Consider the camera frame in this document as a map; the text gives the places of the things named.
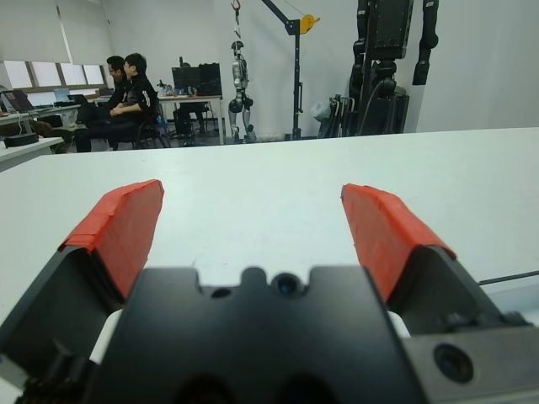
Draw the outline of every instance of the jeans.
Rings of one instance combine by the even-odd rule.
[[[134,139],[140,123],[118,116],[106,121],[93,122],[87,129],[75,130],[77,152],[91,152],[92,139],[105,139],[109,141],[111,147],[118,146],[118,143],[124,139]]]

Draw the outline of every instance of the screw hole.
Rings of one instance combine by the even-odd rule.
[[[435,349],[435,362],[441,373],[456,383],[468,383],[473,379],[473,364],[468,355],[452,345],[440,345]]]
[[[273,290],[284,297],[297,297],[303,294],[304,286],[294,275],[281,274],[276,276],[271,282]]]
[[[211,294],[212,299],[222,299],[223,297],[227,297],[232,294],[232,291],[230,289],[218,289],[214,290],[214,292]]]

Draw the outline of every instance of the office chair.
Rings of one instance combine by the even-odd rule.
[[[159,140],[163,149],[169,149],[170,141],[163,138],[159,125],[157,122],[159,111],[159,105],[156,104],[152,116],[147,117],[136,129],[136,133],[132,133],[129,136],[119,140],[119,143],[131,143],[134,150],[147,149],[148,142],[152,140],[153,148],[157,149],[156,139]]]

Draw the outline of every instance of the humanoid robot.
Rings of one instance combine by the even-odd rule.
[[[232,44],[234,51],[234,62],[232,64],[232,75],[234,77],[234,87],[236,88],[236,98],[228,105],[228,116],[232,127],[232,137],[235,143],[255,143],[256,134],[254,126],[251,125],[251,107],[254,102],[245,93],[248,86],[247,62],[242,55],[243,42],[237,40]],[[236,125],[237,114],[243,113],[243,125],[246,136],[240,134],[239,126]]]

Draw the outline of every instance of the white table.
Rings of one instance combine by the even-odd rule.
[[[357,264],[345,183],[399,195],[476,280],[529,272],[538,145],[539,129],[471,130],[39,157],[0,173],[0,322],[103,194],[151,178],[165,195],[147,267],[195,267],[203,284]]]
[[[219,126],[219,142],[225,144],[225,131],[222,125],[222,96],[221,95],[209,95],[200,97],[190,97],[187,95],[177,95],[170,97],[159,97],[159,108],[161,109],[161,117],[166,122],[166,116],[163,111],[163,105],[167,103],[172,104],[191,104],[191,103],[208,103],[211,101],[217,102],[217,124]]]
[[[0,172],[18,166],[33,158],[52,154],[51,146],[62,142],[63,139],[61,137],[49,137],[47,139],[40,139],[40,141],[31,145],[6,148],[2,141],[0,142]]]
[[[49,109],[34,109],[30,112],[23,112],[20,114],[10,114],[8,116],[3,116],[0,118],[0,126],[8,124],[16,124],[18,122],[24,126],[26,133],[31,133],[32,129],[30,128],[29,122],[35,118],[42,118],[44,116],[51,116],[56,114],[64,114],[67,111],[73,111],[78,109],[80,105],[69,105],[67,107],[55,107]]]

